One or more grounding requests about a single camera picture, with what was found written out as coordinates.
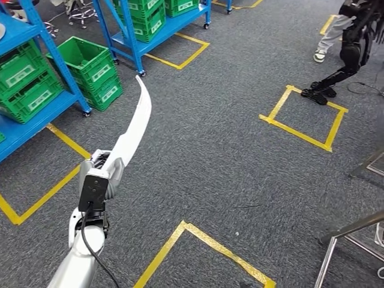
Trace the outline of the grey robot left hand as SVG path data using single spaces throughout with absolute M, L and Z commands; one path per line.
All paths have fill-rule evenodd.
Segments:
M 78 193 L 81 196 L 86 174 L 91 168 L 102 169 L 109 158 L 110 150 L 97 149 L 89 159 L 84 160 L 80 164 L 78 176 Z M 121 158 L 114 160 L 110 166 L 107 166 L 109 184 L 105 194 L 105 200 L 112 199 L 117 194 L 117 190 L 121 180 L 124 166 Z

